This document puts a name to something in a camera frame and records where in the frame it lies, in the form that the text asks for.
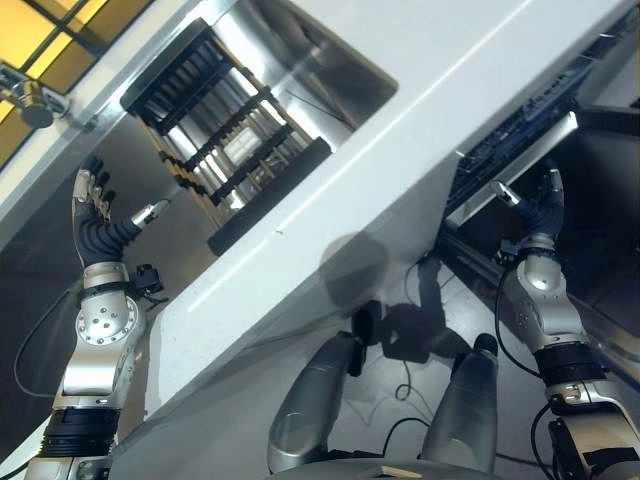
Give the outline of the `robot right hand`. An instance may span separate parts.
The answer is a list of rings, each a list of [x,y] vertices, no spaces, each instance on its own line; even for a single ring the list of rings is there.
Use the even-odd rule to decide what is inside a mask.
[[[537,202],[519,196],[500,180],[491,182],[496,197],[523,220],[526,235],[543,234],[555,240],[564,222],[564,186],[557,164],[550,158],[542,162],[542,195]]]

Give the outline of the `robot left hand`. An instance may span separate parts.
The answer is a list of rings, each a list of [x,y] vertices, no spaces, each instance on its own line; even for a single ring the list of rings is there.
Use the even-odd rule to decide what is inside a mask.
[[[103,262],[121,262],[125,248],[160,214],[170,200],[149,203],[121,220],[111,219],[114,191],[105,191],[110,174],[104,162],[88,157],[77,170],[72,190],[71,218],[73,241],[84,268]]]

